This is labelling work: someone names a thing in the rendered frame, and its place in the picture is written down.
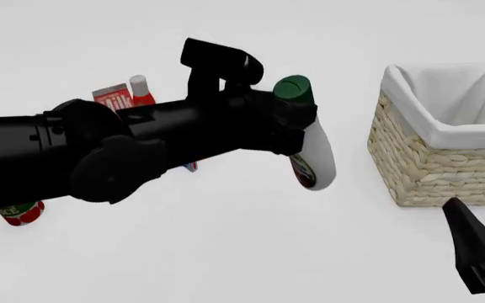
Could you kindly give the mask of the red and white milk carton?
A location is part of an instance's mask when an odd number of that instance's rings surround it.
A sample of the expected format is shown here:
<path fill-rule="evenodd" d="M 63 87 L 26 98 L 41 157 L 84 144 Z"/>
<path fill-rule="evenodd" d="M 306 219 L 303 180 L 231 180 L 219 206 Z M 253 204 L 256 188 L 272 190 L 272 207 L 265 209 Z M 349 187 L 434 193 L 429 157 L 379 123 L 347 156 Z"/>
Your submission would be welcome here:
<path fill-rule="evenodd" d="M 113 111 L 134 107 L 133 99 L 125 83 L 95 90 L 92 95 L 95 103 L 105 105 Z"/>

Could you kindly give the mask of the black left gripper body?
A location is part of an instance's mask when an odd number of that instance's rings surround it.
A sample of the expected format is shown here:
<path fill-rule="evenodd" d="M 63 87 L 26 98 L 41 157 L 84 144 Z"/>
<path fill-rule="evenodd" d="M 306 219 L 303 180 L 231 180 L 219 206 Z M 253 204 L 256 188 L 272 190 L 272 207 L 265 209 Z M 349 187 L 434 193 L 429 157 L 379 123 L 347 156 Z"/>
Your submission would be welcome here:
<path fill-rule="evenodd" d="M 273 93 L 249 88 L 243 95 L 242 149 L 285 153 L 284 138 L 276 118 L 277 99 Z"/>

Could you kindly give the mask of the red ketchup bottle white cap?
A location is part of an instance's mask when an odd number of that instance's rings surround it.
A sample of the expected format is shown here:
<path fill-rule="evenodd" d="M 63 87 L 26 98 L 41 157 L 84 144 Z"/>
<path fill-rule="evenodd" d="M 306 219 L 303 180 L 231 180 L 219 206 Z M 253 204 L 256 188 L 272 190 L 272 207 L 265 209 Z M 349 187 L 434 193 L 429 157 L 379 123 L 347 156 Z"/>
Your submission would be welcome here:
<path fill-rule="evenodd" d="M 133 103 L 135 107 L 154 105 L 155 98 L 152 96 L 147 79 L 143 75 L 135 75 L 130 78 L 130 85 L 133 94 Z"/>

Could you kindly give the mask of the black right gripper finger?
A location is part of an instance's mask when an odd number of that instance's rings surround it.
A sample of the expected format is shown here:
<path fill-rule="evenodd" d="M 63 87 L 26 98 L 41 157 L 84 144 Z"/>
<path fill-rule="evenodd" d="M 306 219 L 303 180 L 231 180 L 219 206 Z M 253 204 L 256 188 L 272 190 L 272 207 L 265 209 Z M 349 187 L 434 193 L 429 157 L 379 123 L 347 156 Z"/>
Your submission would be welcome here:
<path fill-rule="evenodd" d="M 443 206 L 453 239 L 456 267 L 485 263 L 485 225 L 459 199 L 449 199 Z"/>

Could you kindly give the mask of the tomato sauce can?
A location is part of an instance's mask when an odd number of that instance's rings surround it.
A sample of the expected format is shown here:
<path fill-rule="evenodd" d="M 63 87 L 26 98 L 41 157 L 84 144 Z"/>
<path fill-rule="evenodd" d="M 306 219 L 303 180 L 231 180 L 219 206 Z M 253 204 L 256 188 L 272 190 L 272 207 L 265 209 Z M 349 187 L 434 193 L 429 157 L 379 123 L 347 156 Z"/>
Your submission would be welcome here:
<path fill-rule="evenodd" d="M 45 210 L 43 201 L 0 208 L 0 216 L 11 226 L 25 226 L 41 217 Z"/>

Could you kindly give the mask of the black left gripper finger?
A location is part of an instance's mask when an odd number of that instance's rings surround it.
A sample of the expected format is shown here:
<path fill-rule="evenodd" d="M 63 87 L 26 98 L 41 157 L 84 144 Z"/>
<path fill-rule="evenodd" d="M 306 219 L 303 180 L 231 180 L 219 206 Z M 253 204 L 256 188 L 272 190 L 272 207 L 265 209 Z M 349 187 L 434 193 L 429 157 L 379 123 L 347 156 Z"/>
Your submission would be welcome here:
<path fill-rule="evenodd" d="M 304 130 L 315 122 L 317 105 L 279 101 L 279 122 L 286 128 Z"/>
<path fill-rule="evenodd" d="M 272 135 L 272 152 L 277 155 L 293 156 L 302 150 L 304 130 L 277 131 Z"/>

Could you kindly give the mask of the white salad dressing bottle green cap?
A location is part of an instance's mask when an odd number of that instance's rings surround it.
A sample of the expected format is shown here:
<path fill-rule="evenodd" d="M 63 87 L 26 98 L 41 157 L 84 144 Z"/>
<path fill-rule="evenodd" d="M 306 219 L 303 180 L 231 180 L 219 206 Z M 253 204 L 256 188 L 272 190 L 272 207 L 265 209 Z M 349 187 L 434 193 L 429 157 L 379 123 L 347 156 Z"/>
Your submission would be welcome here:
<path fill-rule="evenodd" d="M 277 105 L 279 101 L 316 104 L 310 80 L 302 75 L 291 75 L 279 80 L 273 88 L 273 95 Z M 318 115 L 315 122 L 304 131 L 302 150 L 289 156 L 290 164 L 301 186 L 310 191 L 320 191 L 336 178 L 333 150 Z"/>

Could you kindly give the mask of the woven wicker basket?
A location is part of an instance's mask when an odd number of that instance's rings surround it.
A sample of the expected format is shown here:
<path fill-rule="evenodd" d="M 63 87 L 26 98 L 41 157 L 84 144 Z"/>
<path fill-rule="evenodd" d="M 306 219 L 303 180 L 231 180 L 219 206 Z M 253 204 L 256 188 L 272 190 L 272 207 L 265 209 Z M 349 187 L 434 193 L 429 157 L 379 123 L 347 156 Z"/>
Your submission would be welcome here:
<path fill-rule="evenodd" d="M 455 197 L 485 206 L 485 148 L 432 148 L 401 118 L 380 88 L 367 146 L 395 203 L 432 207 Z"/>

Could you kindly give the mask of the white cloth basket liner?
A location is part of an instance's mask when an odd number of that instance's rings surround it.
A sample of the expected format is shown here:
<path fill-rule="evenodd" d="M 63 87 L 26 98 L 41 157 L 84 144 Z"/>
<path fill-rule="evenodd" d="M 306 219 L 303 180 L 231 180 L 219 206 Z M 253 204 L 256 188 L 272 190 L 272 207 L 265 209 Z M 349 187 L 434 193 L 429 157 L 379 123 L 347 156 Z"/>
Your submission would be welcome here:
<path fill-rule="evenodd" d="M 428 146 L 485 148 L 485 63 L 389 65 L 381 91 Z"/>

